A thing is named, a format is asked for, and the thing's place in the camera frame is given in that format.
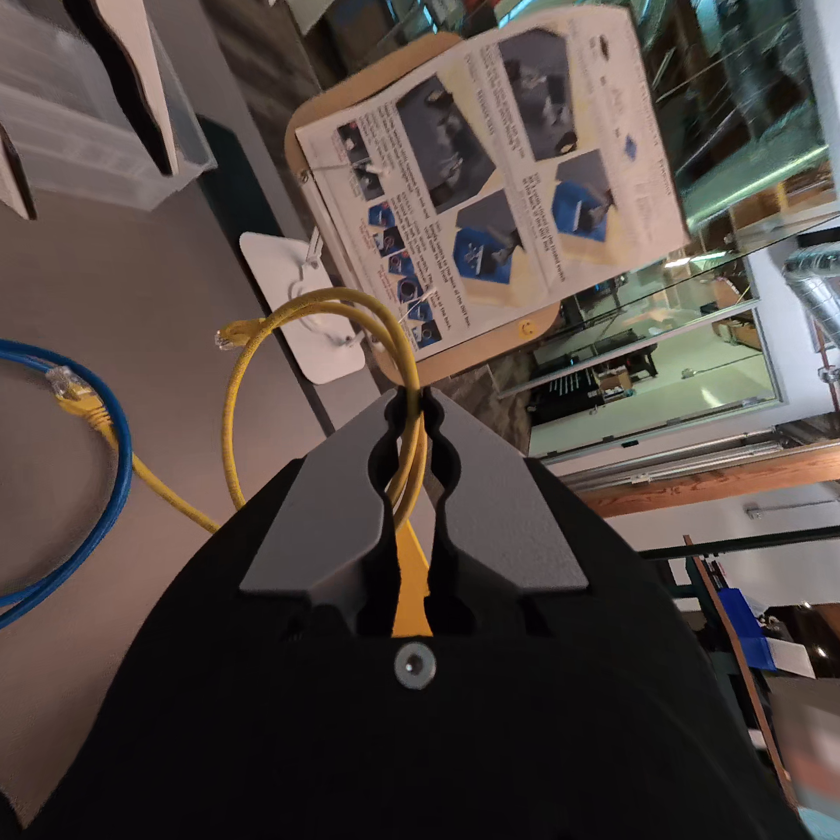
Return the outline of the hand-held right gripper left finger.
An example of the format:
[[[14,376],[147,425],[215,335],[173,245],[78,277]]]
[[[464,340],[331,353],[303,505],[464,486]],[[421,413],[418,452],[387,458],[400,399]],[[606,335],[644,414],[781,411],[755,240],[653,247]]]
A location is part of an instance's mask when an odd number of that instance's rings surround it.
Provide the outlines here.
[[[338,611],[390,637],[402,576],[393,504],[403,390],[392,389],[303,460],[239,590]]]

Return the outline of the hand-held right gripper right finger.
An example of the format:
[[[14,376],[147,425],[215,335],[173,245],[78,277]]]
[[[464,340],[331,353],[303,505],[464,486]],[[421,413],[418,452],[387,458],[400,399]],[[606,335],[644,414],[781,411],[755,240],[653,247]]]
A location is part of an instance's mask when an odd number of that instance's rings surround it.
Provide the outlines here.
[[[436,388],[423,395],[435,502],[424,599],[438,637],[550,637],[542,599],[588,579],[529,462]]]

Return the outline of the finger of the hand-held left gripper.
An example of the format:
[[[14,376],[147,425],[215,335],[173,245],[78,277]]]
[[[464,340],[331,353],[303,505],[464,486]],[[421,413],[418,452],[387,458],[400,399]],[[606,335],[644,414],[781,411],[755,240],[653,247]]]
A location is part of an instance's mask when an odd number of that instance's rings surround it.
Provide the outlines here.
[[[38,218],[22,160],[3,125],[1,125],[1,202],[23,219],[35,221]]]
[[[174,132],[143,1],[64,1],[96,51],[114,97],[163,176],[178,172]]]

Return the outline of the clear plastic bin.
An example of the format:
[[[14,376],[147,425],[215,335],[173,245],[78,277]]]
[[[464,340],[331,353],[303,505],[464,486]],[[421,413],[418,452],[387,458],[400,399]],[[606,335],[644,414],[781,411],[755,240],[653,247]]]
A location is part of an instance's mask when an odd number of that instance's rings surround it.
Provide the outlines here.
[[[31,191],[150,211],[216,161],[152,22],[178,172],[163,176],[126,120],[96,51],[62,6],[58,20],[1,2],[1,117]]]

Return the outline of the blue storage bin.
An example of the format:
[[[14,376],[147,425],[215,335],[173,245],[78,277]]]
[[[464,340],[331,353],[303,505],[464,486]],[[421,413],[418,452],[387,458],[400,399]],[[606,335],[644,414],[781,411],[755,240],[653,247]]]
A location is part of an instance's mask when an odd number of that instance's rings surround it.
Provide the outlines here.
[[[727,587],[720,589],[717,594],[740,642],[748,667],[775,671],[768,640],[740,589]]]

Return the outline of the printed instruction poster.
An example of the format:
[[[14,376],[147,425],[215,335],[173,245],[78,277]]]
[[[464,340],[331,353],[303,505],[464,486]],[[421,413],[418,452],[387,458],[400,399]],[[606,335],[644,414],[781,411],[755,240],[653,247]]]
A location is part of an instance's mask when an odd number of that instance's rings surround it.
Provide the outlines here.
[[[430,35],[310,100],[287,146],[343,280],[419,364],[688,240],[632,14]]]

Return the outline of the wooden post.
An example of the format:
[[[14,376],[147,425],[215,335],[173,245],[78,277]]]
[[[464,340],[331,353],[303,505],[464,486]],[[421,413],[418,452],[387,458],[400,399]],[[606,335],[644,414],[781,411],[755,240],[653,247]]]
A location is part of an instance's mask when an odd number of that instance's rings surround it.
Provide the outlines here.
[[[812,444],[634,486],[577,490],[578,498],[609,519],[697,503],[805,487],[839,479],[839,443]]]

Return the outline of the round silver duct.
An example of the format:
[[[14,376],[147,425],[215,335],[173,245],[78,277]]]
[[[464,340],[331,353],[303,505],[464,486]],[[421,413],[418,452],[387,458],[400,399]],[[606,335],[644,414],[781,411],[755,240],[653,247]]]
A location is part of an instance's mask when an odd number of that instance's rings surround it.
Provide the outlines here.
[[[794,250],[784,262],[784,279],[827,338],[839,347],[839,243]]]

